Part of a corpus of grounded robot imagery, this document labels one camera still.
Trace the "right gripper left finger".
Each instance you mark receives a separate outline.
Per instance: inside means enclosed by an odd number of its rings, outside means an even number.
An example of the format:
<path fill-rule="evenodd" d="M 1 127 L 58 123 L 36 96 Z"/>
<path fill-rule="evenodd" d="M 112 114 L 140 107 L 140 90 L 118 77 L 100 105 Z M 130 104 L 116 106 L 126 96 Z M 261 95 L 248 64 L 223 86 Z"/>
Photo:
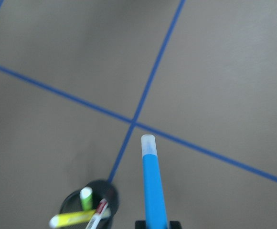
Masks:
<path fill-rule="evenodd" d="M 146 229 L 146 221 L 145 220 L 137 220 L 135 222 L 135 229 Z"/>

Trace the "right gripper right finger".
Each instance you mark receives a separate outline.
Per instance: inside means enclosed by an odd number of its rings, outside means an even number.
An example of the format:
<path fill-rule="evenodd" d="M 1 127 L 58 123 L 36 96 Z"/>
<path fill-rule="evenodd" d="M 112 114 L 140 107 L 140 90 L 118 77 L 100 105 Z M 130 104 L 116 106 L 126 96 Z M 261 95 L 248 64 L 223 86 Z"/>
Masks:
<path fill-rule="evenodd" d="M 182 229 L 182 225 L 179 221 L 170 221 L 169 229 Z"/>

